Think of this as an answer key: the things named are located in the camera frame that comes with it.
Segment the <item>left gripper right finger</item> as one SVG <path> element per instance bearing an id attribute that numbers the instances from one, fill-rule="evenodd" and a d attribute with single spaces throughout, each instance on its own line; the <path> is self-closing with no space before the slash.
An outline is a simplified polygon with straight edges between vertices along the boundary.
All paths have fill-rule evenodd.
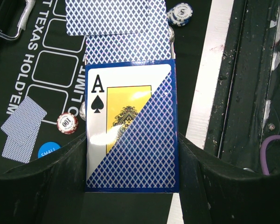
<path id="1" fill-rule="evenodd" d="M 280 172 L 225 163 L 179 134 L 180 201 L 186 224 L 280 224 Z"/>

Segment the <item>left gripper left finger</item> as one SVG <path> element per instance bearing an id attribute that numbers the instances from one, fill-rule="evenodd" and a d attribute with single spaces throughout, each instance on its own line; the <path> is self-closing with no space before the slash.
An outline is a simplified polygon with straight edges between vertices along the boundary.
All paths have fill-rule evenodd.
<path id="1" fill-rule="evenodd" d="M 83 206 L 86 135 L 0 174 L 0 224 L 77 224 Z"/>

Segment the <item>blue round blind button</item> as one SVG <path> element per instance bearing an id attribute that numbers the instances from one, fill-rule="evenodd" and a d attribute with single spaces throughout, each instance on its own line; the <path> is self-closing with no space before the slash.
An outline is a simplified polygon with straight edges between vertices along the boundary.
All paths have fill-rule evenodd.
<path id="1" fill-rule="evenodd" d="M 60 148 L 61 146 L 56 142 L 46 142 L 39 148 L 38 158 L 42 158 Z"/>

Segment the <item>red white chip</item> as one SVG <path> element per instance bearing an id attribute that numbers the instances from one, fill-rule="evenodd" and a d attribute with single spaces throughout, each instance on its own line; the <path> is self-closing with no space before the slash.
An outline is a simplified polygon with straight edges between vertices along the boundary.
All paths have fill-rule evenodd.
<path id="1" fill-rule="evenodd" d="M 78 119 L 69 112 L 61 114 L 56 124 L 58 130 L 63 134 L 72 134 L 78 128 Z"/>

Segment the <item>blue backed card deck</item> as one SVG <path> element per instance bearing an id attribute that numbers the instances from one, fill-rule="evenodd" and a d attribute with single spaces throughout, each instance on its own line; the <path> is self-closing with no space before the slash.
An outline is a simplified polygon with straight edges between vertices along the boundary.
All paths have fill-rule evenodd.
<path id="1" fill-rule="evenodd" d="M 89 36 L 85 54 L 87 64 L 170 59 L 168 24 L 147 33 Z"/>

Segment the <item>grey white chip stack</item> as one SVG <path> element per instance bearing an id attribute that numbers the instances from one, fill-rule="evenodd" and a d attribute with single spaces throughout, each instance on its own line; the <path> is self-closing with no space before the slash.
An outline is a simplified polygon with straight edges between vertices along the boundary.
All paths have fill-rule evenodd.
<path id="1" fill-rule="evenodd" d="M 175 32 L 172 27 L 168 27 L 169 42 L 173 43 L 175 41 Z"/>

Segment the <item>blue white chip stack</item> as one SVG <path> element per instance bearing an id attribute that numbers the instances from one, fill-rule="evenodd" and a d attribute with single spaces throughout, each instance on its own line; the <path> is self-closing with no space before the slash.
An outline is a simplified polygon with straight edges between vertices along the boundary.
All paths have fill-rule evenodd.
<path id="1" fill-rule="evenodd" d="M 178 27 L 189 23 L 192 16 L 193 8 L 189 3 L 179 3 L 167 12 L 168 22 Z"/>

